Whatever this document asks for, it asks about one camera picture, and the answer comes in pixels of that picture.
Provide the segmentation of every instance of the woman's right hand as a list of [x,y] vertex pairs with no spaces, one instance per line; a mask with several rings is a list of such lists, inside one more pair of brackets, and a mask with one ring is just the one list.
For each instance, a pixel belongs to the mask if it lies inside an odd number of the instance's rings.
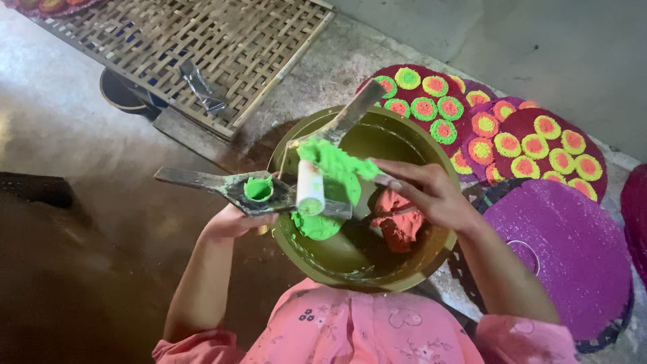
[[470,234],[484,222],[440,165],[372,160],[381,170],[398,178],[389,183],[389,188],[411,201],[432,224]]

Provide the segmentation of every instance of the woven bamboo mat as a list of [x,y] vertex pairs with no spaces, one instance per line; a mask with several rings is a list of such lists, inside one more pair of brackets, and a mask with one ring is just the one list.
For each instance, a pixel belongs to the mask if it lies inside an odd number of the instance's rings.
[[[32,20],[230,139],[333,16],[320,0],[106,0]],[[180,77],[187,59],[228,104],[216,116]]]

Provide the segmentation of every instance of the green ring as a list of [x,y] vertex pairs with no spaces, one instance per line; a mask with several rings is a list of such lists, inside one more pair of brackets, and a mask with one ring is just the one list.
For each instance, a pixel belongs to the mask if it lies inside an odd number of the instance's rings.
[[[452,130],[452,133],[448,137],[442,137],[438,135],[438,127],[440,124],[446,122],[447,125],[449,125],[450,129]],[[450,121],[443,120],[443,119],[438,119],[433,122],[432,127],[429,128],[429,132],[432,134],[432,137],[439,143],[441,144],[452,144],[454,141],[456,141],[456,137],[458,135],[458,132],[456,132],[456,128],[454,127],[454,124]]]
[[394,96],[395,96],[395,93],[396,93],[396,92],[398,92],[398,87],[395,85],[395,81],[394,81],[394,79],[392,79],[391,77],[389,77],[389,76],[377,76],[377,77],[375,77],[375,80],[376,80],[377,82],[380,82],[380,81],[388,81],[388,82],[389,82],[389,83],[391,83],[391,85],[393,86],[393,87],[391,87],[391,92],[389,92],[389,93],[385,93],[385,94],[384,94],[384,96],[382,96],[382,98],[391,98],[391,97],[394,97]]
[[[438,78],[441,81],[443,81],[443,83],[444,83],[443,89],[436,92],[436,91],[430,89],[429,87],[427,87],[427,82],[429,81],[430,78]],[[447,91],[449,91],[449,84],[447,83],[447,81],[444,78],[442,78],[440,76],[429,76],[429,77],[425,77],[424,80],[422,80],[422,89],[424,90],[424,92],[428,93],[429,95],[431,95],[433,97],[441,97],[441,96],[447,95]]]
[[403,117],[409,117],[409,115],[411,115],[411,108],[409,107],[409,104],[407,103],[407,101],[404,101],[401,98],[392,98],[388,100],[387,102],[384,103],[384,108],[391,110],[391,104],[394,102],[402,102],[402,105],[406,106],[406,111],[404,112]]
[[[445,100],[451,100],[454,103],[457,109],[455,115],[448,115],[444,112],[442,105]],[[438,100],[438,114],[440,114],[440,116],[442,116],[445,120],[454,121],[460,119],[460,117],[463,116],[464,110],[465,109],[463,108],[463,104],[461,104],[461,102],[458,101],[456,97],[444,96]]]
[[[419,113],[415,109],[415,105],[420,101],[427,101],[427,103],[429,103],[429,105],[432,106],[432,113],[431,114],[423,115],[423,114]],[[411,107],[410,108],[411,108],[411,113],[413,114],[413,116],[416,119],[420,120],[420,121],[432,121],[433,118],[435,118],[436,115],[438,114],[438,108],[436,107],[435,102],[433,102],[432,99],[426,98],[426,97],[418,97],[418,98],[413,99],[413,101],[411,102]]]
[[403,67],[395,73],[395,83],[405,90],[412,90],[420,86],[420,75],[409,67]]

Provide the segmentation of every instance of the white plastic tube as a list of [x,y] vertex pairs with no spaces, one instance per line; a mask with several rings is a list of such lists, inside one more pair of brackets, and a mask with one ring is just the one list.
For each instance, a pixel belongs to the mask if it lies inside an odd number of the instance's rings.
[[296,208],[306,216],[320,214],[325,208],[324,177],[319,168],[305,159],[299,162]]

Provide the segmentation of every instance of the green paste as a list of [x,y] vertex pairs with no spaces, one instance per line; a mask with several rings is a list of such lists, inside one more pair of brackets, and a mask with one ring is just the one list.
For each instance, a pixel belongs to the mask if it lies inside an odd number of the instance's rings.
[[267,201],[274,193],[272,176],[268,178],[249,177],[243,186],[243,190],[245,191],[245,196],[252,201]]
[[[362,188],[355,174],[372,180],[383,173],[370,160],[361,161],[356,157],[350,157],[325,140],[310,138],[299,145],[297,153],[300,158],[313,162],[322,171],[323,195],[335,201],[357,205]],[[292,220],[301,235],[313,240],[332,237],[346,221],[343,218],[322,215],[306,216],[298,211],[292,213]]]

